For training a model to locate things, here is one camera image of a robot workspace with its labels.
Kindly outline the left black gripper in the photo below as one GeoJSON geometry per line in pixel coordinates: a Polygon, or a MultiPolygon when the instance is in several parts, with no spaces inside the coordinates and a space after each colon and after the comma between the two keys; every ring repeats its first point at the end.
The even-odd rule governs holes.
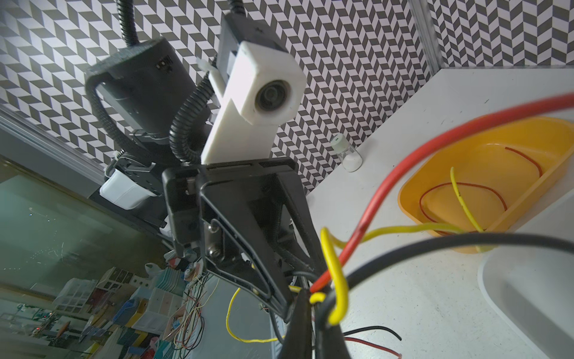
{"type": "Polygon", "coordinates": [[[278,317],[294,301],[282,269],[327,270],[294,160],[172,168],[162,182],[174,242],[278,317]]]}

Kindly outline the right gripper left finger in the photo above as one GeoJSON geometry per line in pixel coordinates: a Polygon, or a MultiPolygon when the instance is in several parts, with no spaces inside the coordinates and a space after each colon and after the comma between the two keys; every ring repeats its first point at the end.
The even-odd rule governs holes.
{"type": "Polygon", "coordinates": [[[309,290],[298,293],[279,359],[312,359],[312,306],[309,290]]]}

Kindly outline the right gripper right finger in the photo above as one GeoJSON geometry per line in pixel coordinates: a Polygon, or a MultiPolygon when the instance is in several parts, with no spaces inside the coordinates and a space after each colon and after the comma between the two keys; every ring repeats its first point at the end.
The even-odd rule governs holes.
{"type": "Polygon", "coordinates": [[[349,359],[351,356],[345,344],[339,325],[329,326],[315,315],[315,357],[318,359],[349,359]]]}

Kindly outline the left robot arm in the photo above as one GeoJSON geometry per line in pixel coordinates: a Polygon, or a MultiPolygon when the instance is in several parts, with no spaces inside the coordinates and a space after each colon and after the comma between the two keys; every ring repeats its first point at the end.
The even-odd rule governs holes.
{"type": "Polygon", "coordinates": [[[241,1],[199,82],[165,38],[138,39],[131,1],[117,8],[126,47],[85,73],[92,112],[120,147],[94,198],[288,320],[291,279],[327,268],[297,164],[271,155],[303,100],[303,70],[241,1]]]}

